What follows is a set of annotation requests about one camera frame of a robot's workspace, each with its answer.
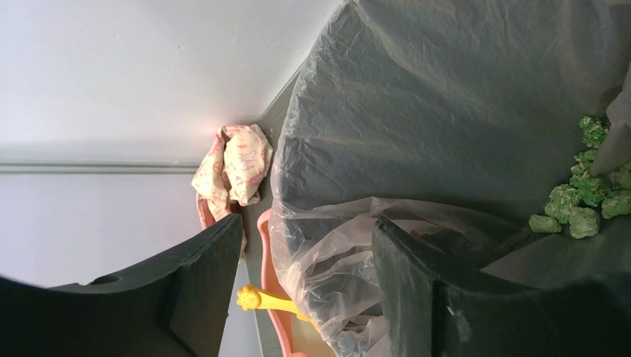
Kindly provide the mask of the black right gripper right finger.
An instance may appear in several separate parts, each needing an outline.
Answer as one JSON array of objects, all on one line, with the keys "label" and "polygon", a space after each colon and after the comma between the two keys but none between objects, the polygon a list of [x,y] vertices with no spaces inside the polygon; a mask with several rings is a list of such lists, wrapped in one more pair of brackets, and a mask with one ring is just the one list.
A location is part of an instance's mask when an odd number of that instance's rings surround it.
[{"label": "black right gripper right finger", "polygon": [[372,233],[393,356],[628,356],[630,275],[536,289],[473,268],[386,218]]}]

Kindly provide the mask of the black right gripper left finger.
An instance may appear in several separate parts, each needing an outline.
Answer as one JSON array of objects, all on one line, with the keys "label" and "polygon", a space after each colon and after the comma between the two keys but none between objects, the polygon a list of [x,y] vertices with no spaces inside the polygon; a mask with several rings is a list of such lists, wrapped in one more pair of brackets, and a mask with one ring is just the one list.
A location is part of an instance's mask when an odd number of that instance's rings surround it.
[{"label": "black right gripper left finger", "polygon": [[1,354],[217,356],[242,238],[242,218],[230,214],[87,285],[2,278]]}]

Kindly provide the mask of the orange litter scoop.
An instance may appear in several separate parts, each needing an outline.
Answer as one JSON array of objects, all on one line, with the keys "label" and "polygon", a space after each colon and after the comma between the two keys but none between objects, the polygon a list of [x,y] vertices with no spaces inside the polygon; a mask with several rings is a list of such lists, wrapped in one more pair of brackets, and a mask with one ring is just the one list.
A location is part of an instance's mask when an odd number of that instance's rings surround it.
[{"label": "orange litter scoop", "polygon": [[237,305],[243,311],[262,309],[272,313],[272,323],[275,327],[291,332],[291,317],[294,315],[298,320],[309,323],[320,332],[317,325],[306,315],[304,315],[295,302],[288,297],[259,289],[253,285],[246,285],[237,291]]}]

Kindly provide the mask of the pink litter box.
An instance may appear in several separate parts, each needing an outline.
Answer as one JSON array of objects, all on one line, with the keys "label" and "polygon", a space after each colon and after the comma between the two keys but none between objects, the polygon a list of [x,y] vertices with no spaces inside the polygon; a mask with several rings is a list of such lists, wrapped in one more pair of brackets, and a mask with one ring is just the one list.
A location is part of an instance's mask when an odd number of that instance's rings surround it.
[{"label": "pink litter box", "polygon": [[282,356],[334,356],[332,349],[321,339],[312,324],[298,318],[297,309],[291,308],[284,288],[272,263],[269,234],[270,211],[264,211],[257,220],[262,242],[260,283],[263,290],[262,309],[269,313],[280,343]]}]

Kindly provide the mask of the pink plastic trash bag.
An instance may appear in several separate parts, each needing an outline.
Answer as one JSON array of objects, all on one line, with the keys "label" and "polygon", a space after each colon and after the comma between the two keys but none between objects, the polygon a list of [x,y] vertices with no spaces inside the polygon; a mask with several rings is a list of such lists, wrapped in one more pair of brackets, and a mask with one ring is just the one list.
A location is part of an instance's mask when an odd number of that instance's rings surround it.
[{"label": "pink plastic trash bag", "polygon": [[345,1],[295,83],[271,178],[278,280],[338,356],[393,356],[372,233],[386,218],[536,289],[630,275],[630,215],[534,233],[586,150],[630,164],[628,1]]}]

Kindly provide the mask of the green litter clumps in bin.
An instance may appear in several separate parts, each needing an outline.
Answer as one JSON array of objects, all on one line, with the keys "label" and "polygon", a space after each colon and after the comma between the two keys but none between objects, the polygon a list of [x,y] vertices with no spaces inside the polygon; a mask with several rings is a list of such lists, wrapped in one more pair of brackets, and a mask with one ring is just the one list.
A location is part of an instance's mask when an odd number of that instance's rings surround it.
[{"label": "green litter clumps in bin", "polygon": [[529,217],[534,233],[560,233],[568,226],[572,237],[583,239],[599,233],[602,219],[630,215],[630,164],[615,168],[607,178],[590,171],[610,126],[606,116],[580,120],[586,150],[574,156],[570,179],[552,189],[543,214]]}]

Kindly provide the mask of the pink floral cloth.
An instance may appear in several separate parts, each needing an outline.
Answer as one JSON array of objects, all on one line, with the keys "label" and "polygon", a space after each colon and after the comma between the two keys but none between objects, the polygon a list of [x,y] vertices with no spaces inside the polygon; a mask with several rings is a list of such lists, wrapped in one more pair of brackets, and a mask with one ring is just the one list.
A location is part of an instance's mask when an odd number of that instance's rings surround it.
[{"label": "pink floral cloth", "polygon": [[204,229],[237,207],[260,201],[259,187],[272,156],[272,145],[257,124],[227,125],[217,131],[191,182]]}]

